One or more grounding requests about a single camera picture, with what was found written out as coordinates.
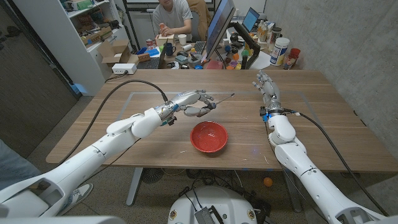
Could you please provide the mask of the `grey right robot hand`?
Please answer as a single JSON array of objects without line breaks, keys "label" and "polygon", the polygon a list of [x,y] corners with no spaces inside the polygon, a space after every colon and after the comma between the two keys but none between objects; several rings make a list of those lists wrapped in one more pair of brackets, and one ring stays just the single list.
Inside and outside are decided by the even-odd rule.
[{"label": "grey right robot hand", "polygon": [[265,107],[271,113],[280,113],[282,107],[280,104],[279,87],[274,83],[271,77],[262,70],[260,70],[256,76],[259,83],[253,82],[252,84],[261,92]]}]

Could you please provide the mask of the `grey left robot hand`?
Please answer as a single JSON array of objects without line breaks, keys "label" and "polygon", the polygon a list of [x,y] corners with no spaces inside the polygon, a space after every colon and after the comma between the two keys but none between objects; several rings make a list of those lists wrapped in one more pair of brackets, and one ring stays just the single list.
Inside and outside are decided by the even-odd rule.
[{"label": "grey left robot hand", "polygon": [[[211,95],[206,94],[206,90],[186,91],[177,94],[166,103],[155,107],[155,110],[162,121],[171,118],[174,112],[178,111],[183,111],[186,116],[201,117],[216,108],[216,103],[213,100],[214,98]],[[197,101],[204,102],[206,106],[202,108],[191,106]]]}]

